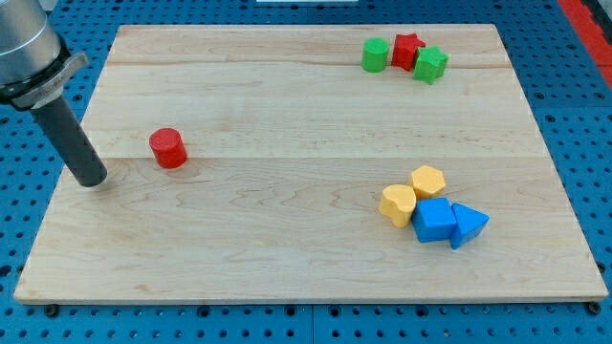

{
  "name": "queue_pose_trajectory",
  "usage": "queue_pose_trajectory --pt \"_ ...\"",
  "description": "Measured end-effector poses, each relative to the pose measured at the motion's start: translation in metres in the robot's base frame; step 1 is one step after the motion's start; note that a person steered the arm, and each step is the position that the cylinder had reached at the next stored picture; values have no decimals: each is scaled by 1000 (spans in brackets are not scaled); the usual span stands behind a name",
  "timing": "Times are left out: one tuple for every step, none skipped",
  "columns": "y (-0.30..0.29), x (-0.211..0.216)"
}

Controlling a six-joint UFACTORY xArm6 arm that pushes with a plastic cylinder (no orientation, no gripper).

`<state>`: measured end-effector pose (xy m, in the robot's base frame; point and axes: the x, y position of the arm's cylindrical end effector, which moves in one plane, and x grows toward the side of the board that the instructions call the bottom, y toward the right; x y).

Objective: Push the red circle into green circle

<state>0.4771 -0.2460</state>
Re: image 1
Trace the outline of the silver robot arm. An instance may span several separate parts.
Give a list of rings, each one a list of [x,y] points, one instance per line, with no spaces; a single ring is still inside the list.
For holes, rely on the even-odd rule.
[[[89,60],[69,50],[48,10],[37,0],[1,0],[1,103],[31,113],[76,181],[96,186],[106,167],[63,95]]]

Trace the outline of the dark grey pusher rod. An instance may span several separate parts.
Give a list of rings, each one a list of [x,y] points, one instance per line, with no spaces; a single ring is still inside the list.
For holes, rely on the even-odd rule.
[[[31,114],[81,186],[93,187],[106,179],[106,167],[64,96],[31,109]]]

